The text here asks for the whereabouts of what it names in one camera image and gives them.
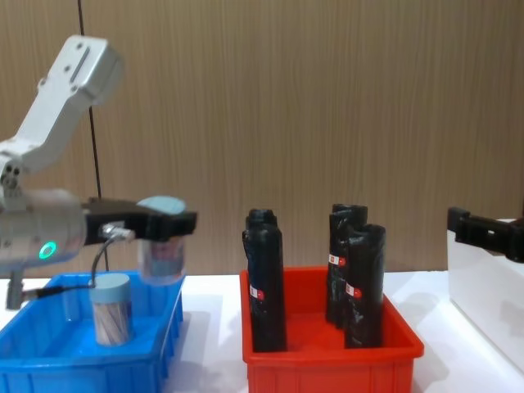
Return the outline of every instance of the green led light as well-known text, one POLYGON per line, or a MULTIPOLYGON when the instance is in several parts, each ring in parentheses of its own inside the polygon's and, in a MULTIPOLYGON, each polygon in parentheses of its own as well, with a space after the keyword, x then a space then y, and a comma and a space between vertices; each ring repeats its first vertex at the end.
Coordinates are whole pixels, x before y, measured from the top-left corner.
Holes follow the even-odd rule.
POLYGON ((52 256, 56 252, 57 249, 58 249, 58 245, 55 242, 47 242, 40 249, 38 256, 40 257, 41 260, 46 260, 47 258, 52 256))

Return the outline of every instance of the cylindrical container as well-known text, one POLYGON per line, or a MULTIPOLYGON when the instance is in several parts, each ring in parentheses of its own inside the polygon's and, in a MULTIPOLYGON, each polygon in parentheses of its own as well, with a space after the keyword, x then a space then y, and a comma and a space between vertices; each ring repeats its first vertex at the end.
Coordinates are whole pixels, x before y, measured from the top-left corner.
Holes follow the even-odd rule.
POLYGON ((129 276, 108 273, 95 278, 89 290, 95 336, 101 346, 121 346, 133 336, 129 276))
POLYGON ((365 225, 348 241, 346 270, 346 348, 373 348, 382 344, 382 286, 386 229, 365 225))
MULTIPOLYGON (((269 212, 264 214, 266 218, 274 217, 269 212)), ((261 215, 252 210, 246 219, 247 230, 242 233, 249 273, 253 348, 255 352, 278 352, 287 348, 282 234, 276 218, 260 220, 261 215)))
MULTIPOLYGON (((182 213, 186 204, 171 196, 152 196, 138 203, 168 215, 182 213)), ((183 278, 183 237, 172 237, 167 242, 138 241, 140 277, 152 285, 169 285, 183 278)))
POLYGON ((353 229, 361 229, 367 220, 367 206, 335 204, 329 215, 326 320, 339 329, 344 327, 348 237, 353 229))

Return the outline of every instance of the wood panel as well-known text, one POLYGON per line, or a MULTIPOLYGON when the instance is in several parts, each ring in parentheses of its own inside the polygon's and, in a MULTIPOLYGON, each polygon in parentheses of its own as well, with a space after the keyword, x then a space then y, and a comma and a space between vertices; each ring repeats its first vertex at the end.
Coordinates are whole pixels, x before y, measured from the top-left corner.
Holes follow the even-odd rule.
POLYGON ((246 265, 252 207, 298 265, 326 262, 333 202, 367 204, 389 270, 446 267, 448 206, 520 213, 519 0, 89 0, 84 22, 127 61, 94 111, 102 193, 198 210, 192 273, 246 265))
MULTIPOLYGON (((0 0, 0 139, 15 134, 65 40, 79 34, 77 2, 71 0, 0 0)), ((25 188, 65 188, 79 197, 97 195, 89 118, 53 167, 25 179, 25 188)), ((26 275, 46 277, 64 270, 87 269, 93 253, 86 250, 68 264, 31 269, 26 275)))

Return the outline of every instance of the white label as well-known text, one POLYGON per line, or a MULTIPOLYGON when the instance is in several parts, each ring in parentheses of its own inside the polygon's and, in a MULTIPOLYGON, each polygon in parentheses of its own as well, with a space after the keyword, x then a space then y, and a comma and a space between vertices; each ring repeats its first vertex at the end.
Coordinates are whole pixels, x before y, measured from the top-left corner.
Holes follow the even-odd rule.
POLYGON ((249 286, 249 294, 253 296, 255 299, 264 299, 264 293, 260 289, 254 288, 252 285, 249 286))
POLYGON ((346 258, 341 258, 340 256, 329 255, 329 263, 336 266, 346 266, 346 258))
POLYGON ((346 283, 346 293, 355 299, 360 299, 362 297, 362 291, 358 288, 352 287, 348 283, 346 283))

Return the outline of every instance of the blue plastic bin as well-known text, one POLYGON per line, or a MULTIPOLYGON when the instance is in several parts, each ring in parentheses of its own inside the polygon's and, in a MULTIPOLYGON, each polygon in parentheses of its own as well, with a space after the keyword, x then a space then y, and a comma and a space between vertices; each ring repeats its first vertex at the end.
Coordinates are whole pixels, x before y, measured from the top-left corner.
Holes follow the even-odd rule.
MULTIPOLYGON (((131 279, 133 339, 95 342, 88 290, 30 302, 0 332, 0 393, 160 393, 182 322, 181 282, 168 287, 131 279)), ((79 285, 87 273, 48 284, 79 285)))

